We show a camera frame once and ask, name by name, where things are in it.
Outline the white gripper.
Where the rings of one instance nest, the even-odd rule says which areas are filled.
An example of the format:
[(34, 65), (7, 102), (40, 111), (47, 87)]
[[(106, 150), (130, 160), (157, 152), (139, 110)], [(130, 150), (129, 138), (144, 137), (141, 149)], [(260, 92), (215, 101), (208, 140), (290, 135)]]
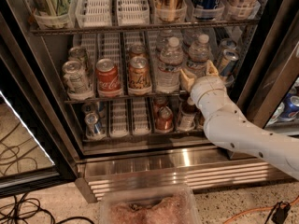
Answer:
[(210, 115), (226, 104), (230, 104), (226, 87), (218, 77), (219, 72), (211, 60), (206, 61), (206, 77), (197, 76), (187, 69), (180, 70), (180, 87), (191, 92), (190, 96), (195, 105), (204, 115)]

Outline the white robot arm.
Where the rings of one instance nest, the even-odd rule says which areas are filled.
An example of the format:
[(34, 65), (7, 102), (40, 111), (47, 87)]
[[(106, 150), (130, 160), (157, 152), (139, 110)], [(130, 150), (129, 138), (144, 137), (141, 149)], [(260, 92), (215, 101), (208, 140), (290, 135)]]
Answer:
[(181, 68), (180, 85), (201, 111), (208, 141), (259, 158), (299, 179), (299, 139), (268, 132), (249, 122), (228, 96), (213, 62), (207, 63), (206, 71), (206, 76), (197, 77), (187, 68)]

